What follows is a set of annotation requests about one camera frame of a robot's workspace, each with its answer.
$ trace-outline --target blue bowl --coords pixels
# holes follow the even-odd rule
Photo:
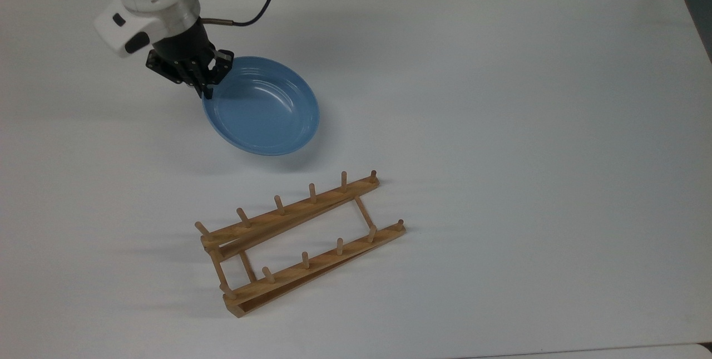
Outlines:
[[[203,97],[213,128],[239,149],[278,156],[308,143],[319,125],[316,97],[284,65],[262,57],[237,57],[232,69]]]

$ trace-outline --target black cable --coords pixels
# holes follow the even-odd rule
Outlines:
[[[265,1],[264,6],[262,6],[262,9],[260,10],[259,14],[257,14],[256,17],[253,19],[250,19],[247,22],[235,22],[231,19],[219,19],[219,18],[203,18],[201,21],[203,21],[203,24],[213,24],[213,25],[229,25],[233,27],[246,27],[248,25],[252,25],[255,22],[257,22],[260,18],[262,18],[262,15],[267,11],[267,7],[269,7],[269,3],[272,0],[267,0]]]

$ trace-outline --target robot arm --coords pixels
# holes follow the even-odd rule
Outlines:
[[[210,99],[210,87],[232,68],[233,53],[215,49],[199,15],[198,0],[114,0],[94,27],[121,57],[152,45],[148,68]]]

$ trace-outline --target table surface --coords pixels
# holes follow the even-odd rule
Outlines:
[[[210,27],[293,68],[320,129],[236,150],[193,90],[103,45],[110,0],[0,0],[10,357],[466,357],[712,341],[712,66],[683,0],[274,0]],[[264,0],[201,0],[248,19]],[[218,229],[379,171],[408,233],[244,318]],[[249,250],[361,237],[344,206]],[[232,286],[247,281],[229,263]]]
[[[703,346],[679,345],[647,348],[604,349],[602,351],[539,353],[508,356],[508,359],[710,359]]]

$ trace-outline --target black object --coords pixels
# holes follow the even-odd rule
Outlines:
[[[198,19],[182,34],[155,42],[153,50],[148,52],[146,67],[171,82],[188,83],[199,97],[211,99],[211,86],[220,83],[227,75],[233,57],[229,50],[215,49],[201,19]],[[213,60],[215,65],[210,69]]]
[[[116,14],[114,14],[114,16],[111,17],[111,18],[112,18],[112,19],[114,20],[114,22],[115,22],[117,25],[119,25],[120,27],[124,26],[124,24],[126,23],[126,19],[124,19],[124,17],[122,17],[121,15],[119,15],[118,12],[117,12]]]
[[[144,47],[148,46],[150,42],[151,40],[148,38],[148,34],[146,32],[138,32],[134,35],[134,37],[132,37],[131,39],[129,39],[128,42],[126,42],[126,44],[124,45],[124,49],[126,49],[126,52],[128,54],[132,55],[140,49],[143,49]]]
[[[202,22],[203,22],[203,24],[227,25],[227,26],[231,26],[231,27],[246,27],[246,26],[254,24],[260,18],[262,18],[262,15],[264,15],[265,11],[267,11],[267,7],[269,7],[269,3],[271,1],[272,0],[265,1],[265,4],[264,4],[264,6],[262,6],[262,9],[260,10],[260,12],[257,13],[257,15],[253,19],[250,19],[247,22],[235,22],[231,19],[220,19],[220,18],[203,18]]]

